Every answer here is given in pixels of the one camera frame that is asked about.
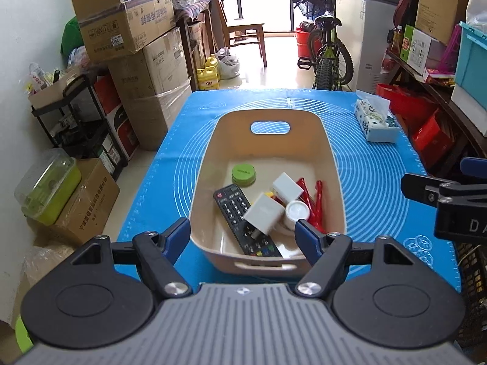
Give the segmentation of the white masking tape roll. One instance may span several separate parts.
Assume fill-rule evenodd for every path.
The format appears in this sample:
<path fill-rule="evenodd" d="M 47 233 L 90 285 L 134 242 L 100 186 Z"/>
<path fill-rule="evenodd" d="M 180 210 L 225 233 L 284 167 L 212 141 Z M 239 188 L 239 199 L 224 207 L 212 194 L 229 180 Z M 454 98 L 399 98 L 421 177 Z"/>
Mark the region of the white masking tape roll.
<path fill-rule="evenodd" d="M 294 236 L 295 232 L 292 229 L 289 229 L 285 224 L 278 222 L 274 226 L 274 230 L 282 235 L 285 236 Z"/>

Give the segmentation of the yellow oil jug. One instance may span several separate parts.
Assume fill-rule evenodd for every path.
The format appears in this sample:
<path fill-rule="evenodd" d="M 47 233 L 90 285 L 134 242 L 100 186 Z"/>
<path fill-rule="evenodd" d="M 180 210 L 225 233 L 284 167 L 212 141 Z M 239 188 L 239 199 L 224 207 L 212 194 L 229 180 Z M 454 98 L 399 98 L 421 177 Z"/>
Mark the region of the yellow oil jug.
<path fill-rule="evenodd" d="M 219 60 L 211 55 L 205 62 L 205 67 L 197 70 L 197 81 L 200 91 L 219 89 Z"/>

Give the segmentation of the wooden chair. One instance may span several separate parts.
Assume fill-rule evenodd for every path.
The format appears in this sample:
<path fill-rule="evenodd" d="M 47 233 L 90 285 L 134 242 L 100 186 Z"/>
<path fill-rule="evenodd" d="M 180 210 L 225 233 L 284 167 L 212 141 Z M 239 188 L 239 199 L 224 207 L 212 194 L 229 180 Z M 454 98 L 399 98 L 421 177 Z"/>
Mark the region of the wooden chair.
<path fill-rule="evenodd" d="M 240 45 L 256 44 L 263 67 L 268 67 L 267 51 L 262 23 L 247 23 L 242 20 L 229 21 L 225 15 L 223 0 L 215 0 L 224 46 L 232 48 Z"/>

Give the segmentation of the top open cardboard box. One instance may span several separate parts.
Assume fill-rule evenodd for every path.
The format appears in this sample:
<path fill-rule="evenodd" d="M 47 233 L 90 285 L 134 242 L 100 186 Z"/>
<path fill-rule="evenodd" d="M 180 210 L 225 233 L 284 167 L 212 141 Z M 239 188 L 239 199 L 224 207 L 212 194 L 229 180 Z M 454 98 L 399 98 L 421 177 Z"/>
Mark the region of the top open cardboard box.
<path fill-rule="evenodd" d="M 93 63 L 135 54 L 174 25 L 172 0 L 71 0 Z"/>

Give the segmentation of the red shopping bag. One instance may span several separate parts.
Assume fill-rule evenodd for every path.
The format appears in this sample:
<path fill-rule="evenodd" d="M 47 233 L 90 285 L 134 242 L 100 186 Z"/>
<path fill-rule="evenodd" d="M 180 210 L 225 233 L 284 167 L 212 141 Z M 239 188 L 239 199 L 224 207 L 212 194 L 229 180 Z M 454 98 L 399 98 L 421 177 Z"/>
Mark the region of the red shopping bag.
<path fill-rule="evenodd" d="M 390 110 L 405 127 L 410 142 L 426 169 L 451 149 L 454 132 L 438 104 L 405 87 L 377 84 L 377 95 L 390 101 Z"/>

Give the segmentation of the yellow tape dispenser red wheel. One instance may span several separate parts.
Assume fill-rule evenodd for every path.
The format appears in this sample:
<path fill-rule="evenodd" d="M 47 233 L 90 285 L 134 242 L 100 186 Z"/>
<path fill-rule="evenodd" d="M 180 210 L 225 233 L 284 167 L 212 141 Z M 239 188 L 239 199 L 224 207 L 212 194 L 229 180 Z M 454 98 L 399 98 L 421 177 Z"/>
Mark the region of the yellow tape dispenser red wheel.
<path fill-rule="evenodd" d="M 276 202 L 278 202 L 280 205 L 282 205 L 282 206 L 285 205 L 272 191 L 267 191 L 264 194 L 266 196 L 268 196 L 270 199 L 275 200 Z"/>

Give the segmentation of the white cube charger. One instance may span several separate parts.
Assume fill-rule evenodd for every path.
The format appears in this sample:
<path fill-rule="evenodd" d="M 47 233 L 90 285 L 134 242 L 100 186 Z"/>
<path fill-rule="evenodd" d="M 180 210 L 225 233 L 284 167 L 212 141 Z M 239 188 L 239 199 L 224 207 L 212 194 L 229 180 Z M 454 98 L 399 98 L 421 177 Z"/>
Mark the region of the white cube charger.
<path fill-rule="evenodd" d="M 285 172 L 282 172 L 272 183 L 272 192 L 285 205 L 298 200 L 304 193 L 303 189 Z"/>

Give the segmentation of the green white carton box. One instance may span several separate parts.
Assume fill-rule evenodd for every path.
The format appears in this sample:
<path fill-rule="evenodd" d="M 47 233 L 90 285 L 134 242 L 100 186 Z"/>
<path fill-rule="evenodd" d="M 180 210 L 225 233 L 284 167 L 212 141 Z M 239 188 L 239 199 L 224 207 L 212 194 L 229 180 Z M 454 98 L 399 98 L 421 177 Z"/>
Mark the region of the green white carton box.
<path fill-rule="evenodd" d="M 413 26 L 406 25 L 400 58 L 416 73 L 423 74 L 428 61 L 432 38 Z"/>

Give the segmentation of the red plastic figure toy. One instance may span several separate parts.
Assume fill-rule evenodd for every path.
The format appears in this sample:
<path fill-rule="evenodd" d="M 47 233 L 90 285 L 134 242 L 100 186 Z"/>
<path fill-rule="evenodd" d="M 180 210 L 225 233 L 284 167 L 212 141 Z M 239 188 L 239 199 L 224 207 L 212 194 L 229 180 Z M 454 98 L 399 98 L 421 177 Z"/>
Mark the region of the red plastic figure toy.
<path fill-rule="evenodd" d="M 305 183 L 304 178 L 299 178 L 297 180 L 297 185 L 303 190 L 300 200 L 304 202 L 309 211 L 310 216 L 307 219 L 307 222 L 312 225 L 315 229 L 317 229 L 322 234 L 325 234 L 326 231 L 324 229 L 323 221 L 324 221 L 324 202 L 323 202 L 323 194 L 324 194 L 324 183 L 322 180 L 317 180 L 315 184 L 316 194 L 315 200 L 312 200 L 310 192 L 308 191 L 307 185 Z"/>

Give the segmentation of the lower stacked cardboard box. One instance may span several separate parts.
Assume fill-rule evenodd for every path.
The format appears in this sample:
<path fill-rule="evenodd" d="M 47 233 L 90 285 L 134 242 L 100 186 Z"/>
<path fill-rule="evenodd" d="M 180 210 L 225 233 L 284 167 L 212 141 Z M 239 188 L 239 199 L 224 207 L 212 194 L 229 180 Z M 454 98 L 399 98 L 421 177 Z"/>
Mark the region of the lower stacked cardboard box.
<path fill-rule="evenodd" d="M 122 106 L 142 149 L 159 149 L 191 95 L 180 30 L 173 28 L 136 54 L 108 63 Z"/>

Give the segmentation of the green round lid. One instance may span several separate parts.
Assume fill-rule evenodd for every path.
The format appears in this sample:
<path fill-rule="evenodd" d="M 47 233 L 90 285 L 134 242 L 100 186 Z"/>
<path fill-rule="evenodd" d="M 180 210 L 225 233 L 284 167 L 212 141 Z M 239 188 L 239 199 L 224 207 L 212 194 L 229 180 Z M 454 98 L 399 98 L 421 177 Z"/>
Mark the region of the green round lid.
<path fill-rule="evenodd" d="M 249 163 L 239 163 L 231 171 L 231 179 L 234 184 L 240 187 L 251 186 L 257 178 L 255 168 Z"/>

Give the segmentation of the green lidded food container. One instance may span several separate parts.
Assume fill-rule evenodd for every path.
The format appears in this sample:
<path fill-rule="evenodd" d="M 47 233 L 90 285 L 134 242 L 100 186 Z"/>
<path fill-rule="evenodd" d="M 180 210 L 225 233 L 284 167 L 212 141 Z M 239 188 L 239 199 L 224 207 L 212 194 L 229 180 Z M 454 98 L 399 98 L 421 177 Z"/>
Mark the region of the green lidded food container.
<path fill-rule="evenodd" d="M 53 225 L 82 178 L 75 158 L 61 148 L 42 153 L 14 191 L 22 213 L 45 226 Z"/>

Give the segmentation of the green black bicycle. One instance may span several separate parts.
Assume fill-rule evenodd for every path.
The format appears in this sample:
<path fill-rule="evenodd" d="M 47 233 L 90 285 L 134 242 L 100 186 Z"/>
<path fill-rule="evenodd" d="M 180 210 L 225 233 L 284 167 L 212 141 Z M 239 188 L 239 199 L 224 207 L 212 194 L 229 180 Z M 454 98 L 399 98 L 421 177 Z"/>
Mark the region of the green black bicycle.
<path fill-rule="evenodd" d="M 336 0 L 292 0 L 313 23 L 308 37 L 310 55 L 298 59 L 298 67 L 314 70 L 315 90 L 342 91 L 352 81 L 354 67 L 351 54 L 338 38 L 342 25 L 336 15 Z"/>

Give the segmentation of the black remote control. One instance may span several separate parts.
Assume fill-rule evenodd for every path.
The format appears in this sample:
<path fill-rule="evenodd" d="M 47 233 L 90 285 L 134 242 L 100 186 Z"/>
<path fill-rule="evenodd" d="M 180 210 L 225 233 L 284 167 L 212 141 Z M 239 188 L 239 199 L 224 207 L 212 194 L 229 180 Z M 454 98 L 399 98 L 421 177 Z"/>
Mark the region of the black remote control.
<path fill-rule="evenodd" d="M 258 231 L 244 219 L 251 204 L 239 186 L 231 184 L 218 189 L 214 192 L 213 199 L 246 256 L 282 256 L 270 236 Z"/>

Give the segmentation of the tall leaning cardboard box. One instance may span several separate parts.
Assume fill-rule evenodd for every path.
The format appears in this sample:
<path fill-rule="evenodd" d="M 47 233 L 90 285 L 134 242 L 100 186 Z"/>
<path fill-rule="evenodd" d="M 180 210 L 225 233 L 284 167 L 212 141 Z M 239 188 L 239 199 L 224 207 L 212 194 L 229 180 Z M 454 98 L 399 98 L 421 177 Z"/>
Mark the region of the tall leaning cardboard box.
<path fill-rule="evenodd" d="M 414 27 L 444 45 L 455 26 L 466 18 L 468 0 L 419 0 Z"/>

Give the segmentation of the black metal shelf rack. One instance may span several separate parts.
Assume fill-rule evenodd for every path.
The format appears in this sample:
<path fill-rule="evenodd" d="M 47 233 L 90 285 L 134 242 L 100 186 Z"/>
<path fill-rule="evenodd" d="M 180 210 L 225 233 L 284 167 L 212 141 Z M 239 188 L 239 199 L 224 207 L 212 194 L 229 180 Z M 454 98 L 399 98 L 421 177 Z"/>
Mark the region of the black metal shelf rack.
<path fill-rule="evenodd" d="M 98 158 L 113 179 L 119 178 L 128 160 L 87 75 L 75 76 L 58 101 L 30 109 L 55 148 L 80 160 Z"/>

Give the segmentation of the floor cardboard box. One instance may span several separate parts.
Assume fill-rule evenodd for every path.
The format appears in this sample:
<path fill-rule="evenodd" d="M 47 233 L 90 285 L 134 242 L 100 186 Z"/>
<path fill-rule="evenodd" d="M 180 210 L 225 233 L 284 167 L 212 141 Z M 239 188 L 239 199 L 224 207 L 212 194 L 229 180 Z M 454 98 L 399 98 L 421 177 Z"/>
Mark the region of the floor cardboard box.
<path fill-rule="evenodd" d="M 50 233 L 73 245 L 102 235 L 120 188 L 100 159 L 78 160 L 81 181 Z"/>

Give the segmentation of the white tissue box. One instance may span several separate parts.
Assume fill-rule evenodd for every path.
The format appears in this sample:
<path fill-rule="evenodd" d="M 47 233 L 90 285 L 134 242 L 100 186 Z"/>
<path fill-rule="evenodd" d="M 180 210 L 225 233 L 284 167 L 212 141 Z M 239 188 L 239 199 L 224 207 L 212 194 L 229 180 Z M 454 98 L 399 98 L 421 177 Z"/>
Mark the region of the white tissue box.
<path fill-rule="evenodd" d="M 368 92 L 356 91 L 355 116 L 369 143 L 395 143 L 400 124 L 390 111 L 390 101 Z"/>

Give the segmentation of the beige plastic storage bin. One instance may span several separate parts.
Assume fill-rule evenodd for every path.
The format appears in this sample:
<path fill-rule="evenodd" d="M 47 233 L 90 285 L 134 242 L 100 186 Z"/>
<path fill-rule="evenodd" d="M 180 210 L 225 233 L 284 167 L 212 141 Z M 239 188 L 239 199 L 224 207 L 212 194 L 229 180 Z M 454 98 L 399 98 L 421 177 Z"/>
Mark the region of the beige plastic storage bin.
<path fill-rule="evenodd" d="M 191 241 L 220 272 L 268 278 L 303 276 L 310 264 L 293 236 L 275 230 L 271 239 L 281 257 L 245 255 L 217 207 L 213 194 L 231 184 L 239 163 L 255 168 L 255 182 L 243 189 L 250 203 L 272 191 L 282 172 L 304 178 L 312 198 L 324 183 L 324 229 L 346 233 L 347 223 L 334 154 L 320 117 L 298 109 L 248 109 L 223 115 L 211 135 L 196 181 L 190 222 Z"/>

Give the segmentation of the teal plastic storage crate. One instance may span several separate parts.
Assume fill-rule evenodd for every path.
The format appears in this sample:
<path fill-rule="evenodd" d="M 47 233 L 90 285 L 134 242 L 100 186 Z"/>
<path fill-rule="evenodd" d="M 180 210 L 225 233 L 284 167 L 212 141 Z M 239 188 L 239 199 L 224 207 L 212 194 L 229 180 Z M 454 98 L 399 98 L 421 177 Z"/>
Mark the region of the teal plastic storage crate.
<path fill-rule="evenodd" d="M 487 44 L 486 33 L 460 22 L 461 45 L 455 82 L 484 109 L 487 101 Z"/>

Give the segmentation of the white chest freezer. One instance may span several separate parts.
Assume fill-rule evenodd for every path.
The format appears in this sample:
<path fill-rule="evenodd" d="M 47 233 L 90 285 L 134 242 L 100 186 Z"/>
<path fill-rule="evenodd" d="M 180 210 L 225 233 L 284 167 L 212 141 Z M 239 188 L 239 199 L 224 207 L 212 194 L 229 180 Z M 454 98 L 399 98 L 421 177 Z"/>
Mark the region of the white chest freezer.
<path fill-rule="evenodd" d="M 393 29 L 393 15 L 399 0 L 336 0 L 336 14 L 342 25 L 338 38 L 352 57 L 354 74 L 348 87 L 374 93 L 385 81 L 382 60 Z"/>

